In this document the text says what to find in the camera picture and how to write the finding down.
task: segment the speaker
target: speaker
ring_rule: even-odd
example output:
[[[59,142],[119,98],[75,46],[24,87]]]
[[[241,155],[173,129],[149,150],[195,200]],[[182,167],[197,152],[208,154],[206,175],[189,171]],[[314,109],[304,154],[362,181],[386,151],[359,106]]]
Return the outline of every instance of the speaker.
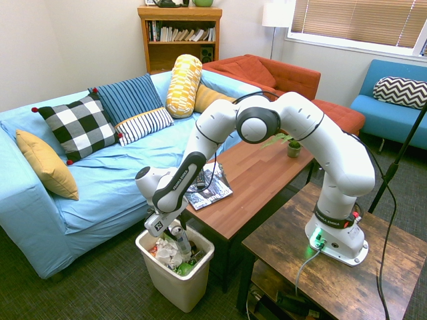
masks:
[[[214,48],[202,47],[200,49],[200,61],[202,63],[211,62],[214,60]]]

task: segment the light blue couch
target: light blue couch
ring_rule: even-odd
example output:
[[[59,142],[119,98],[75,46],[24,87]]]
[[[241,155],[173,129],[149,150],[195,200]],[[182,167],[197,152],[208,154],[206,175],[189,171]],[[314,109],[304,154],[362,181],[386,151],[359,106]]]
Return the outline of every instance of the light blue couch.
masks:
[[[171,73],[151,78],[165,102]],[[203,71],[201,82],[235,98],[259,91],[253,85],[210,71]],[[79,201],[74,201],[44,188],[17,147],[15,130],[42,138],[66,161],[50,128],[31,108],[70,103],[87,94],[84,91],[0,113],[0,225],[43,279],[146,216],[148,206],[136,187],[136,173],[147,165],[178,166],[199,117],[194,113],[176,119],[171,127],[125,147],[116,143],[69,166],[79,190]],[[234,132],[218,154],[240,141]]]
[[[361,132],[397,142],[405,142],[420,110],[381,102],[374,98],[375,84],[383,77],[403,77],[412,80],[427,81],[427,67],[372,60],[359,96],[350,108],[363,113],[366,117]],[[427,117],[424,117],[410,145],[427,149]]]

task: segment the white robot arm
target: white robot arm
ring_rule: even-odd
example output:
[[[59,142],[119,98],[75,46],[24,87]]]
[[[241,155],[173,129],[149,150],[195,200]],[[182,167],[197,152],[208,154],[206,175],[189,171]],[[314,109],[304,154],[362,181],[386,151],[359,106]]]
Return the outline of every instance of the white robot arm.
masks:
[[[236,105],[212,103],[191,132],[178,169],[143,168],[135,180],[155,214],[145,227],[157,237],[187,207],[184,193],[227,136],[237,129],[247,143],[261,143],[280,130],[289,133],[325,170],[324,184],[314,215],[306,225],[313,248],[319,240],[323,252],[348,265],[364,260],[368,244],[353,216],[356,198],[369,193],[375,174],[364,146],[342,130],[301,95],[289,92],[274,102],[261,95]]]

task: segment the bookshelf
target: bookshelf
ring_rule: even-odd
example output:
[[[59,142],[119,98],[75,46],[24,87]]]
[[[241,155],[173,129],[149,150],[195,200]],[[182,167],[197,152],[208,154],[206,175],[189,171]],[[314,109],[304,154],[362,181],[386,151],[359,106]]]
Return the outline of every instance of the bookshelf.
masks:
[[[139,6],[142,38],[145,52],[145,64],[150,74],[170,71],[175,60],[186,53],[201,59],[203,49],[211,52],[212,61],[220,58],[220,19],[222,9],[215,7],[159,8]],[[189,31],[214,29],[214,38],[210,41],[154,41],[150,33],[152,21],[159,21],[161,27]]]

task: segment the window blinds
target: window blinds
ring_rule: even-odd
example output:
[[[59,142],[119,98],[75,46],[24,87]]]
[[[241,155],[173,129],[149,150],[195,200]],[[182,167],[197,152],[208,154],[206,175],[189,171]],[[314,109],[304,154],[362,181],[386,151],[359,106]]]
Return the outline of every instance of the window blinds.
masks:
[[[427,0],[296,0],[292,32],[413,48]]]

